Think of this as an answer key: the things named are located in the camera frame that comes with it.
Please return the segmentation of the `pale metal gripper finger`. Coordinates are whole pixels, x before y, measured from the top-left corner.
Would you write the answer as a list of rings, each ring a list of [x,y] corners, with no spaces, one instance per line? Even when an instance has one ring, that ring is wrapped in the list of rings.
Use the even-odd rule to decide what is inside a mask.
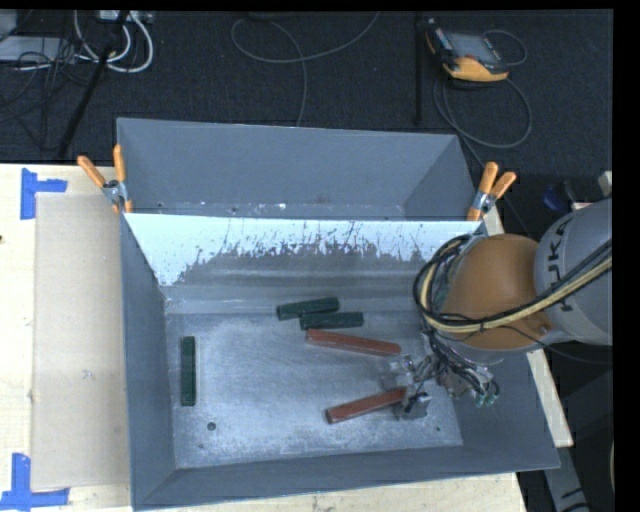
[[[408,391],[415,390],[417,367],[410,354],[390,357],[386,361],[381,377],[383,388],[386,391],[404,388]]]
[[[396,417],[399,420],[418,420],[428,415],[431,396],[424,391],[406,396],[396,406]]]

